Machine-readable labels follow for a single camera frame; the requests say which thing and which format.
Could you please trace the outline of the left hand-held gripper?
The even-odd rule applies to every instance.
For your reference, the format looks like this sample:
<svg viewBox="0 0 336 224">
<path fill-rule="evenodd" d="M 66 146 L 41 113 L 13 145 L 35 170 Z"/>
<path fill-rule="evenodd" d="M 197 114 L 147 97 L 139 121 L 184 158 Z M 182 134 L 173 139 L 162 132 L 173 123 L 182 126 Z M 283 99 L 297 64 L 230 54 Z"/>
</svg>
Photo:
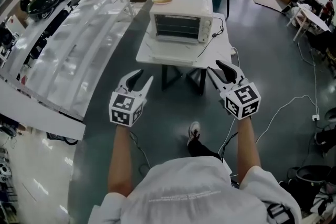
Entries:
<svg viewBox="0 0 336 224">
<path fill-rule="evenodd" d="M 143 69 L 132 71 L 119 81 L 109 103 L 110 122 L 131 127 L 142 115 L 146 96 L 154 79 L 153 76 L 150 76 L 141 91 L 133 91 L 143 72 Z"/>
</svg>

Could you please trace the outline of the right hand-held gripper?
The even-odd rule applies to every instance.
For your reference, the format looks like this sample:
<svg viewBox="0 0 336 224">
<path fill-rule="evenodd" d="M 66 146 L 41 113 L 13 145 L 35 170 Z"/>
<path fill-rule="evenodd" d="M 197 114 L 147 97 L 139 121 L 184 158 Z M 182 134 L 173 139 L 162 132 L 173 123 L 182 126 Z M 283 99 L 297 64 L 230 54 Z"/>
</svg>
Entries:
<svg viewBox="0 0 336 224">
<path fill-rule="evenodd" d="M 221 104 L 227 112 L 238 120 L 258 112 L 261 96 L 255 84 L 245 78 L 240 67 L 227 61 L 215 62 L 225 78 L 222 79 L 211 67 L 207 67 L 207 74 L 215 89 L 220 92 Z"/>
</svg>

